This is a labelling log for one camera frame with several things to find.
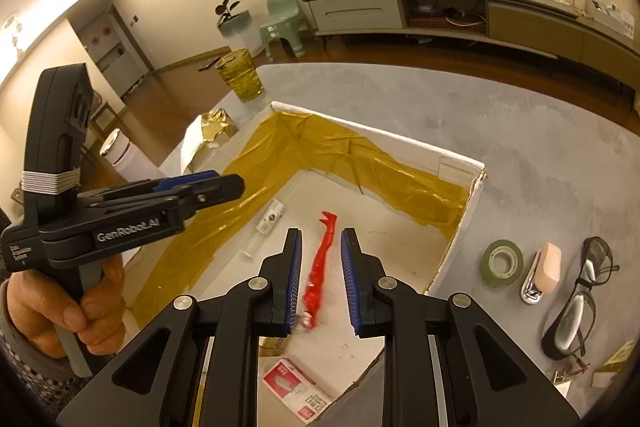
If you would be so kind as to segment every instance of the red plastic figure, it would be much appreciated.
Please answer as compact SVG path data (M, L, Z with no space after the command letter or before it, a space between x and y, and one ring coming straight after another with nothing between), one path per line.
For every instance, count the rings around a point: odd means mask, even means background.
M320 219L320 223L326 225L326 232L322 243L316 252L314 263L309 273L309 282L306 284L303 301L305 303L305 315L302 324L308 330L316 326L316 315L320 309L322 300L322 284L324 283L324 265L326 264L326 252L334 241L335 220L338 216L330 212L322 212L326 219Z

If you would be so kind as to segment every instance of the human hand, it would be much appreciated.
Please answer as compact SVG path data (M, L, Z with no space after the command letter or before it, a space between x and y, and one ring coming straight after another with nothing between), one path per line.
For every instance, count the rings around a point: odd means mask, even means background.
M7 309L15 328L53 359L66 357L54 325L78 334L94 355L115 353L124 340L122 256L102 262L104 277L78 305L50 277L37 270L14 273L7 286Z

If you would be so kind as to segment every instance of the yellow glass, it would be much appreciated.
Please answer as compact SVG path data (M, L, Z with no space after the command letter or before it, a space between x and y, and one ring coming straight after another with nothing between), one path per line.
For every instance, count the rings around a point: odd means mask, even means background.
M253 100L264 89L247 49L236 50L220 58L216 69L242 102Z

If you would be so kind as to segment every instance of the white trash can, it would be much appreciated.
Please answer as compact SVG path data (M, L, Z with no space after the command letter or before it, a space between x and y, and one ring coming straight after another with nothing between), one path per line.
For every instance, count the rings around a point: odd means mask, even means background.
M114 129L100 148L105 158L127 182L166 178L120 129Z

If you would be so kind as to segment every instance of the small stool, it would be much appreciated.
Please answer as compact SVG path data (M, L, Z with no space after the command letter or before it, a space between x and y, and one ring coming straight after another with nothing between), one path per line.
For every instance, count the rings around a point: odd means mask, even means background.
M291 45L296 57L304 57L306 51L300 41L300 26L304 25L311 30L312 25L299 1L267 0L267 11L271 18L260 27L260 38L269 62L273 62L269 44L274 39L285 39Z

